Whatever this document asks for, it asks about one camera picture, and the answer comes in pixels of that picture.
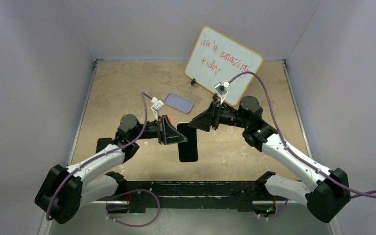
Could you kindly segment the black phone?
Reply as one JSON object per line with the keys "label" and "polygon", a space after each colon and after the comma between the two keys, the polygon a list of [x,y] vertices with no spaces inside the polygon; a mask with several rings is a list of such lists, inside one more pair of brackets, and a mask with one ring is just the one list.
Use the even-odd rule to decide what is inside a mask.
{"label": "black phone", "polygon": [[99,138],[96,144],[96,153],[109,151],[112,138]]}
{"label": "black phone", "polygon": [[197,129],[189,127],[187,123],[178,123],[177,131],[187,138],[186,142],[178,143],[179,161],[182,163],[198,161]]}

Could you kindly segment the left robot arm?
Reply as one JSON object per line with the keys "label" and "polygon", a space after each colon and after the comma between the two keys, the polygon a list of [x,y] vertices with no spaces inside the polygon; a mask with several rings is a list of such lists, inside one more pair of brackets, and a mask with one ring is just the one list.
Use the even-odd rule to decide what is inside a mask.
{"label": "left robot arm", "polygon": [[95,155],[67,167],[57,164],[51,168],[36,195],[35,204],[45,211],[47,221],[64,224],[83,204],[108,196],[121,200],[126,195],[126,186],[120,183],[116,174],[108,173],[100,180],[97,177],[130,160],[140,148],[137,140],[154,138],[163,145],[188,141],[166,115],[144,124],[133,114],[124,115],[115,137]]}

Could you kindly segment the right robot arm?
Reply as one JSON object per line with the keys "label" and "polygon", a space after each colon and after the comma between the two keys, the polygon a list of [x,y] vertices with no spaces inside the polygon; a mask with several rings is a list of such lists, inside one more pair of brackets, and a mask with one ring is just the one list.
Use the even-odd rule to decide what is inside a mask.
{"label": "right robot arm", "polygon": [[216,130],[221,124],[243,128],[242,136],[251,147],[274,158],[298,177],[290,180],[267,172],[255,186],[256,195],[261,199],[271,195],[290,199],[306,206],[318,220],[331,222],[351,199],[350,192],[339,186],[349,186],[346,172],[316,163],[282,141],[278,130],[262,119],[262,112],[258,99],[253,96],[243,97],[237,109],[215,99],[188,126],[206,132]]}

